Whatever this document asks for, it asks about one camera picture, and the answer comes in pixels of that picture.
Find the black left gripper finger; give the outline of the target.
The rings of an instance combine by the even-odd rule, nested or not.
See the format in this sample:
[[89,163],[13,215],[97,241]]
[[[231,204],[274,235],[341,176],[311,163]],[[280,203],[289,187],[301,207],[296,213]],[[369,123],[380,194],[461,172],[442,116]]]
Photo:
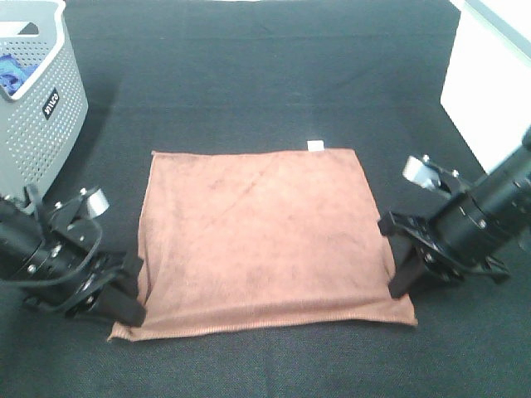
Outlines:
[[146,310],[136,299],[111,285],[101,290],[94,311],[104,318],[130,327],[140,327],[146,317]]
[[138,277],[143,261],[134,252],[110,252],[108,271],[111,274],[110,286],[129,298],[139,295]]

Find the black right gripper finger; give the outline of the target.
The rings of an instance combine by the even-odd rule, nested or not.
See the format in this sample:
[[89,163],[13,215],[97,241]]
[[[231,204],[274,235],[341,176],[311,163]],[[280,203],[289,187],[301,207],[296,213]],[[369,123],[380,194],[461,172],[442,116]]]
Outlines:
[[410,225],[409,217],[394,211],[387,211],[378,221],[378,229],[382,236],[392,236]]
[[424,274],[424,263],[416,250],[409,250],[388,283],[392,299],[399,299],[408,294],[415,283]]

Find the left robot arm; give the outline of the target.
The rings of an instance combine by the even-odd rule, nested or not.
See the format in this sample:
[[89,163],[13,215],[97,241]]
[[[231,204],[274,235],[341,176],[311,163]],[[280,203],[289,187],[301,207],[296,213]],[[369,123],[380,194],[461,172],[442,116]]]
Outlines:
[[24,193],[25,201],[1,199],[1,283],[25,292],[24,304],[36,310],[141,326],[143,262],[134,250],[101,249],[96,219],[109,208],[103,191],[83,188],[51,209],[36,186]]

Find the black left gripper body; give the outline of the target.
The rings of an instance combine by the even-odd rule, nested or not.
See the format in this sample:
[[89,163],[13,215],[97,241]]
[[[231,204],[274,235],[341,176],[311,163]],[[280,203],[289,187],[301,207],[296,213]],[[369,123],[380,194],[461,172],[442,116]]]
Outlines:
[[103,230],[97,217],[55,226],[52,213],[62,203],[48,211],[36,188],[26,189],[25,194],[34,211],[23,228],[24,306],[68,318],[83,315],[108,319],[94,311],[98,295],[111,279],[110,252],[100,248]]

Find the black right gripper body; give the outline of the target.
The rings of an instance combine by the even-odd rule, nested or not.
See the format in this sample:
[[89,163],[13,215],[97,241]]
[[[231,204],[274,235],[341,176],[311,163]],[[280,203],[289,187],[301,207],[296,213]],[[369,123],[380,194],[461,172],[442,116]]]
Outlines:
[[511,239],[511,179],[487,177],[445,198],[448,202],[434,216],[408,216],[410,225],[400,234],[424,263],[424,274],[412,289],[426,280],[454,283],[466,275],[504,282],[509,270],[494,252]]

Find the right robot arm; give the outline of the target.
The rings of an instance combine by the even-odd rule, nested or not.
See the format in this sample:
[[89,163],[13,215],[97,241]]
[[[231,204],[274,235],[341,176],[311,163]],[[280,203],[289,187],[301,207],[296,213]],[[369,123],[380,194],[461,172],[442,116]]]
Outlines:
[[429,156],[410,156],[402,170],[409,182],[437,192],[446,203],[430,217],[389,211],[381,235],[399,235],[411,246],[388,284],[399,299],[420,287],[457,284],[477,275],[500,284],[509,270],[494,253],[530,226],[530,134],[494,171],[474,183]]

